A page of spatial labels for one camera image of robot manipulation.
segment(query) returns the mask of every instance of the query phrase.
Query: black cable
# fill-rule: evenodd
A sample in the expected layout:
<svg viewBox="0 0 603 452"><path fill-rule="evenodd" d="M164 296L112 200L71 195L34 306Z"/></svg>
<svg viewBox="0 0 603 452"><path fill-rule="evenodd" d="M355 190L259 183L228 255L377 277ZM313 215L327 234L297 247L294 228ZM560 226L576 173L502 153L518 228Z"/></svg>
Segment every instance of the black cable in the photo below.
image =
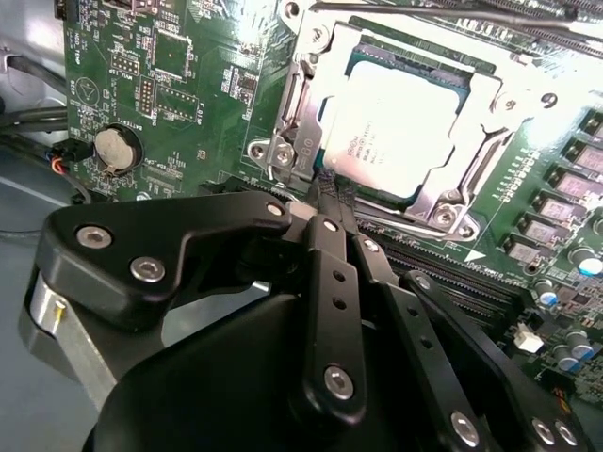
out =
<svg viewBox="0 0 603 452"><path fill-rule="evenodd" d="M22 73L28 73L36 78L39 78L52 89L57 90L61 94L67 95L67 81L57 73L53 73L49 69L45 68L40 63L32 61L25 56L10 56L7 64L12 69L16 69Z"/></svg>
<svg viewBox="0 0 603 452"><path fill-rule="evenodd" d="M12 125L0 125L0 134L22 134L24 132L56 132L67 130L67 119L55 121L21 122Z"/></svg>
<svg viewBox="0 0 603 452"><path fill-rule="evenodd" d="M65 118L67 118L66 106L32 108L29 110L13 111L0 116L0 126L15 124L17 122L51 121Z"/></svg>
<svg viewBox="0 0 603 452"><path fill-rule="evenodd" d="M69 172L65 172L64 174L61 174L61 176L63 179L69 182L73 188L81 193L81 195L84 197L84 204L92 204L92 195L90 195L88 189L84 187L84 184L73 177L73 175L71 175Z"/></svg>
<svg viewBox="0 0 603 452"><path fill-rule="evenodd" d="M509 12L495 11L491 9L475 8L429 8L429 7L405 7L398 5L368 5L361 3L328 3L318 2L312 5L311 11L341 11L365 14L404 14L427 17L449 17L458 19L475 19L498 24L507 24L532 28L557 28L569 30L575 21L569 19L552 19L526 17Z"/></svg>

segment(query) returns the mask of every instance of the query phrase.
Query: motherboard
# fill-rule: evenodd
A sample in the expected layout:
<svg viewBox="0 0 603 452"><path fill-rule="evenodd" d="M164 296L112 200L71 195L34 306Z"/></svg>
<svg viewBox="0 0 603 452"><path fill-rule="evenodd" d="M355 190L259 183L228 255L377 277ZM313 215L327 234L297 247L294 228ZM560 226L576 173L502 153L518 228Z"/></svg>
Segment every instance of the motherboard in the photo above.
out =
<svg viewBox="0 0 603 452"><path fill-rule="evenodd" d="M334 171L365 232L530 294L553 327L535 349L516 327L524 370L603 409L603 43L315 3L73 0L69 133L94 149L73 173L143 201L232 179L297 199ZM475 3L603 22L595 0Z"/></svg>

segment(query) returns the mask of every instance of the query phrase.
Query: bolt head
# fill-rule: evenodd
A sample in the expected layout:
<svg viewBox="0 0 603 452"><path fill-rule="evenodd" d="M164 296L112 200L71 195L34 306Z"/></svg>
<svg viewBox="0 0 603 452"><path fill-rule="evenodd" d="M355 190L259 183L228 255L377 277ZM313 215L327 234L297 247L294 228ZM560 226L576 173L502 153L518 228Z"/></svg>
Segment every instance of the bolt head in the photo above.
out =
<svg viewBox="0 0 603 452"><path fill-rule="evenodd" d="M113 243L111 234L98 226L85 226L75 234L77 242L92 250L102 250Z"/></svg>
<svg viewBox="0 0 603 452"><path fill-rule="evenodd" d="M345 370L334 365L324 371L324 384L339 400L349 400L354 395L354 385Z"/></svg>
<svg viewBox="0 0 603 452"><path fill-rule="evenodd" d="M130 272L144 283L158 283L166 276L166 268L153 257L139 257L130 264Z"/></svg>

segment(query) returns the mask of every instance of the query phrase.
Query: capacitor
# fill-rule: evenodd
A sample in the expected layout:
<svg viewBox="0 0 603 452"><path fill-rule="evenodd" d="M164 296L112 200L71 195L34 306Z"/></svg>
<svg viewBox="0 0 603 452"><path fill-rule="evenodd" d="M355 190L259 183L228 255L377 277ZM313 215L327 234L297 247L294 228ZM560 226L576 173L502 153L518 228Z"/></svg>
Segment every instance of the capacitor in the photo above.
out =
<svg viewBox="0 0 603 452"><path fill-rule="evenodd" d="M572 356L578 360L588 360L595 354L585 331L568 332L565 336L565 342Z"/></svg>
<svg viewBox="0 0 603 452"><path fill-rule="evenodd" d="M593 223L593 231L595 231L595 234L597 235L603 235L603 218L600 218Z"/></svg>
<svg viewBox="0 0 603 452"><path fill-rule="evenodd" d="M565 372L576 370L579 366L579 361L572 356L568 346L556 346L553 348L553 356L557 360L557 366Z"/></svg>
<svg viewBox="0 0 603 452"><path fill-rule="evenodd" d="M553 284L549 280L538 280L534 284L534 290L536 291L536 295L538 296L538 302L547 308L554 306L557 304L558 298L555 290L553 289Z"/></svg>
<svg viewBox="0 0 603 452"><path fill-rule="evenodd" d="M590 248L578 247L570 251L567 257L578 268L581 275L595 276L603 271L603 262Z"/></svg>

